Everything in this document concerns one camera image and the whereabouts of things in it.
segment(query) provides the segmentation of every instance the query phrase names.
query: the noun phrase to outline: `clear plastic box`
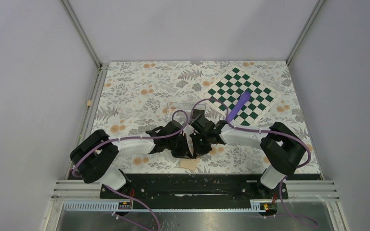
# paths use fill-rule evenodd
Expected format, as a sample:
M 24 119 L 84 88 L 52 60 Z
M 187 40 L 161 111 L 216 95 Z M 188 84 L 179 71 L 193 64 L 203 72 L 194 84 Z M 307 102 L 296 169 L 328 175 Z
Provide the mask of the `clear plastic box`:
M 167 114 L 166 114 L 165 117 L 169 118 L 169 120 L 171 120 L 173 113 L 178 111 L 178 110 L 184 110 L 188 114 L 188 117 L 190 117 L 191 116 L 191 110 L 192 110 L 192 107 L 194 105 L 195 105 L 194 103 L 168 102 L 167 103 Z M 200 114 L 205 115 L 205 109 L 206 109 L 205 104 L 198 104 L 195 107 L 195 110 L 198 110 L 198 111 L 194 112 L 193 117 L 195 118 L 196 116 L 198 116 Z M 174 119 L 179 119 L 181 117 L 184 117 L 183 113 L 176 113 Z

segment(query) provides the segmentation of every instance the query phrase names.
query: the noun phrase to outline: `floral table surface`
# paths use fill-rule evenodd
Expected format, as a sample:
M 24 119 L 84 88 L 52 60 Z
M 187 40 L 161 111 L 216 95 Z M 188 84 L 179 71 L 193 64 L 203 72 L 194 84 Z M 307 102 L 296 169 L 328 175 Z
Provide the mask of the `floral table surface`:
M 136 135 L 164 126 L 168 102 L 196 103 L 200 92 L 232 65 L 282 93 L 280 100 L 252 126 L 268 128 L 275 121 L 286 124 L 312 151 L 311 162 L 296 173 L 320 173 L 313 145 L 284 61 L 266 62 L 111 62 L 102 90 L 92 132 L 104 129 L 111 138 Z M 205 116 L 223 119 L 207 106 Z M 184 118 L 178 119 L 182 124 Z M 269 161 L 262 150 L 239 145 L 213 145 L 200 158 L 197 169 L 179 168 L 170 151 L 117 158 L 114 165 L 126 173 L 233 173 L 261 174 Z

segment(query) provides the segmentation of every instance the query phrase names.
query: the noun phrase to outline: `purple marker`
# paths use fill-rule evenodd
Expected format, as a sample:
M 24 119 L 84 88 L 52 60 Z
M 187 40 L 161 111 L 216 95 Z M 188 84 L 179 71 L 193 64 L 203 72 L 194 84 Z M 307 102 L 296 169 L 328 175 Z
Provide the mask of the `purple marker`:
M 250 99 L 250 92 L 245 91 L 242 93 L 239 97 L 238 103 L 235 105 L 235 107 L 232 109 L 232 111 L 229 113 L 229 121 L 232 121 L 236 115 L 238 114 L 239 110 L 242 109 L 243 105 Z

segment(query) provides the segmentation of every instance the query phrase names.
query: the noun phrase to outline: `gray wall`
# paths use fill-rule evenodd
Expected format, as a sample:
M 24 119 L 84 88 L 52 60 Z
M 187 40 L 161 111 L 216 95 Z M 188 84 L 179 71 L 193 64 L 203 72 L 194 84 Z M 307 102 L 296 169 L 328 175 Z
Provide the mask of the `gray wall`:
M 291 75 L 351 230 L 370 230 L 370 1 L 327 1 Z
M 103 62 L 285 60 L 317 0 L 70 0 Z
M 35 231 L 95 67 L 57 0 L 0 0 L 0 231 Z

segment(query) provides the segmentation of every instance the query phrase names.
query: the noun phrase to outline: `chessboard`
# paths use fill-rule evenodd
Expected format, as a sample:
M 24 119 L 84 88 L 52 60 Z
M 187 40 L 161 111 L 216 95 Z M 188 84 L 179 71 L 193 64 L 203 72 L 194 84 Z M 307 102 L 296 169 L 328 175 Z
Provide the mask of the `chessboard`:
M 251 94 L 251 98 L 233 120 L 244 126 L 255 124 L 280 97 L 279 92 L 246 74 L 240 67 L 234 66 L 205 89 L 200 98 L 217 99 L 229 107 L 230 112 L 245 91 Z M 219 102 L 207 102 L 207 105 L 226 116 L 226 108 Z

